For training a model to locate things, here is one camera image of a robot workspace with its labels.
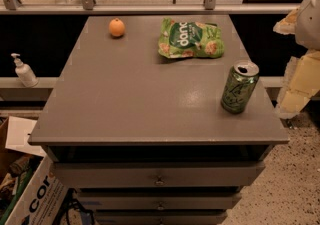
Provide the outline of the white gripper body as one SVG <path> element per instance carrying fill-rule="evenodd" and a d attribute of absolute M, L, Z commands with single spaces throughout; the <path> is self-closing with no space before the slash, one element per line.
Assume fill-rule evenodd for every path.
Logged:
<path fill-rule="evenodd" d="M 296 19 L 295 40 L 307 49 L 320 50 L 320 0 L 303 0 Z"/>

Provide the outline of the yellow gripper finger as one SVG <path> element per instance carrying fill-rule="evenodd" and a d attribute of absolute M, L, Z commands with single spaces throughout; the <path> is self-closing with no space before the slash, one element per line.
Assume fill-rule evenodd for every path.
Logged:
<path fill-rule="evenodd" d="M 299 9 L 293 9 L 285 18 L 278 21 L 273 31 L 282 35 L 295 34 L 295 26 Z"/>
<path fill-rule="evenodd" d="M 275 112 L 281 119 L 298 115 L 320 91 L 320 51 L 308 50 L 301 58 L 291 57 L 277 97 Z"/>

